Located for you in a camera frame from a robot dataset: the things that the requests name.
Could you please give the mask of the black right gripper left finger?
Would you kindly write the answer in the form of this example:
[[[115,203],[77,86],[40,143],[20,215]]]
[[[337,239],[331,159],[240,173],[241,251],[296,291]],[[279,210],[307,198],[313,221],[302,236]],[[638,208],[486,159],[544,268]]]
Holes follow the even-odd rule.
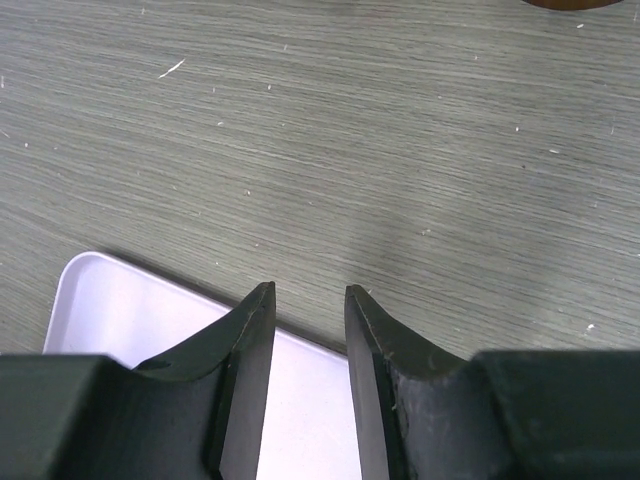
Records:
[[[101,355],[1,359],[5,479],[253,479],[276,290],[134,368]]]

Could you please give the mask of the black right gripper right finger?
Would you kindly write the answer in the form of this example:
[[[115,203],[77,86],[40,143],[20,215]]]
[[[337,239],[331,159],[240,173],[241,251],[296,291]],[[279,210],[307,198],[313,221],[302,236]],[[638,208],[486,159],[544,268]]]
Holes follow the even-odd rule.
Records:
[[[344,321],[366,479],[635,479],[635,350],[491,350],[457,357],[362,287]]]

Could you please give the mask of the brown wooden coaster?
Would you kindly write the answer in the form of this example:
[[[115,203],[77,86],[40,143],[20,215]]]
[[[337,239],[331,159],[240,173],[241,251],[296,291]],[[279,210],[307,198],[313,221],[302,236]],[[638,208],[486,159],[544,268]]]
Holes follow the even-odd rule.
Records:
[[[622,0],[524,0],[526,3],[555,11],[583,11],[607,7]]]

